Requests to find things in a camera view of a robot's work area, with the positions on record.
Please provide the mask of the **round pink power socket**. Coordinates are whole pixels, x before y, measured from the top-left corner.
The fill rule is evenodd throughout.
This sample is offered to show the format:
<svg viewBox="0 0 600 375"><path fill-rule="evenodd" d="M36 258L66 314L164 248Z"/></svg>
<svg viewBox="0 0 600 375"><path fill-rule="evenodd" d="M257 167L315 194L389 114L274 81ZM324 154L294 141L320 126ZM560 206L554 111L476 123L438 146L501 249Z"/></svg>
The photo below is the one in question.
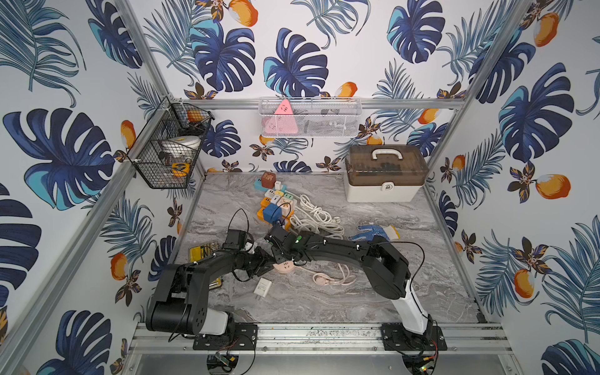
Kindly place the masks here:
<svg viewBox="0 0 600 375"><path fill-rule="evenodd" d="M296 266L292 261L286 261L278 264L273 264L273 268L278 273L289 274L295 270Z"/></svg>

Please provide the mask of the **white charger plug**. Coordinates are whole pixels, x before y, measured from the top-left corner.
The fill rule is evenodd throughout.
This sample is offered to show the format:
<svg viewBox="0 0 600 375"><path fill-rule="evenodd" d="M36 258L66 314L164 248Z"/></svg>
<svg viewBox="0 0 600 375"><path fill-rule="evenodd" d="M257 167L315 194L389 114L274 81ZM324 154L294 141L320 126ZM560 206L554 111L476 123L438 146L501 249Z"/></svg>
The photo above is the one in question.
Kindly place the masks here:
<svg viewBox="0 0 600 375"><path fill-rule="evenodd" d="M265 298L273 285L273 282L261 277L254 289L254 294L260 298Z"/></svg>

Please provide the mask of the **blue cube adapter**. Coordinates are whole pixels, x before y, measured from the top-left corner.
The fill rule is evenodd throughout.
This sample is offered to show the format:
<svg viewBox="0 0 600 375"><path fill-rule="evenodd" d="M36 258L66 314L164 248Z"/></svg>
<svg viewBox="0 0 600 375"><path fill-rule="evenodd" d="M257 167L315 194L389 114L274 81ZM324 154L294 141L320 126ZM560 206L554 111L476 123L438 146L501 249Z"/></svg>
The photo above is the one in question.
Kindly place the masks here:
<svg viewBox="0 0 600 375"><path fill-rule="evenodd" d="M266 223L276 223L282 221L284 217L281 215L280 208L273 203L262 209L262 217Z"/></svg>

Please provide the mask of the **orange power strip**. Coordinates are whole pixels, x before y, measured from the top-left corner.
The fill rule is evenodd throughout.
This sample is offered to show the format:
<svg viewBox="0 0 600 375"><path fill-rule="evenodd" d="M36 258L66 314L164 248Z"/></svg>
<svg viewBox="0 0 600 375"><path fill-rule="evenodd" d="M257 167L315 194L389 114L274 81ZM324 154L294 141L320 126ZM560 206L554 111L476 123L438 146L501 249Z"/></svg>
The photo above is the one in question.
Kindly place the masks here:
<svg viewBox="0 0 600 375"><path fill-rule="evenodd" d="M280 202L276 198L265 197L260 203L257 217L264 223L271 225L279 223L284 229L289 230L292 227L294 214L294 206L290 202Z"/></svg>

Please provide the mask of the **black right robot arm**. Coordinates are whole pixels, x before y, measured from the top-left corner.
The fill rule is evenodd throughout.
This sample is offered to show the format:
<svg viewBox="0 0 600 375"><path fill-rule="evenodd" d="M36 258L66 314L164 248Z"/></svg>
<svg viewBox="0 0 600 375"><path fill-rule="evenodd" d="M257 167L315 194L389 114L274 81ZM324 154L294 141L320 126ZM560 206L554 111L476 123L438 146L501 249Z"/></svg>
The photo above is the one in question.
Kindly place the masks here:
<svg viewBox="0 0 600 375"><path fill-rule="evenodd" d="M278 263L329 261L359 267L372 289L392 301L404 331L423 337L432 335L433 322L414 293L409 261L384 237L376 235L369 241L352 242L311 231L293 234L274 225L265 240Z"/></svg>

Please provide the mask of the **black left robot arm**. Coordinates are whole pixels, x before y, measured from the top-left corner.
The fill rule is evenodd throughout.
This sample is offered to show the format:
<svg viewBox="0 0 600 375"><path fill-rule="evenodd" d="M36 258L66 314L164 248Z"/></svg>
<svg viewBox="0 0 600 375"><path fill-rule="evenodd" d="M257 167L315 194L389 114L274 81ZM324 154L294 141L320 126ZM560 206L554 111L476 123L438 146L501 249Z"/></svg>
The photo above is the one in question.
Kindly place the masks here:
<svg viewBox="0 0 600 375"><path fill-rule="evenodd" d="M149 331L187 335L216 335L227 332L230 317L210 309L209 285L234 271L245 271L250 278L270 272L275 258L266 250L254 253L219 251L199 262L169 264L163 270L146 313Z"/></svg>

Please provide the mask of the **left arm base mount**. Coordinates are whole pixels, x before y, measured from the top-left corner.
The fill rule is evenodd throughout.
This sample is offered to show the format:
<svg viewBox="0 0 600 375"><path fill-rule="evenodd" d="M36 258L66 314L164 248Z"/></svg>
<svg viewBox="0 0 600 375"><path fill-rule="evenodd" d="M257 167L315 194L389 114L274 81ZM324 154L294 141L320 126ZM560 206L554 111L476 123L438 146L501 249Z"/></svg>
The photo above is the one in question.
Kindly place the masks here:
<svg viewBox="0 0 600 375"><path fill-rule="evenodd" d="M196 351L226 352L256 349L258 325L254 323L230 323L222 335L200 334L193 343Z"/></svg>

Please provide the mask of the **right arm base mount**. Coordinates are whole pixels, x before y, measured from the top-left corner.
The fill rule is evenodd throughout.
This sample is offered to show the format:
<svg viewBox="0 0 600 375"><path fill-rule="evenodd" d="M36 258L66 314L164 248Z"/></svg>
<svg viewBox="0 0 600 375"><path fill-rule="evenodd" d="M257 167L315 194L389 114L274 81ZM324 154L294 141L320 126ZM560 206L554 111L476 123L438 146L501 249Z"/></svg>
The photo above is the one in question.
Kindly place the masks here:
<svg viewBox="0 0 600 375"><path fill-rule="evenodd" d="M401 323L384 323L381 325L381 337L386 351L428 352L447 351L445 335L435 323L429 323L423 334L415 334L404 328Z"/></svg>

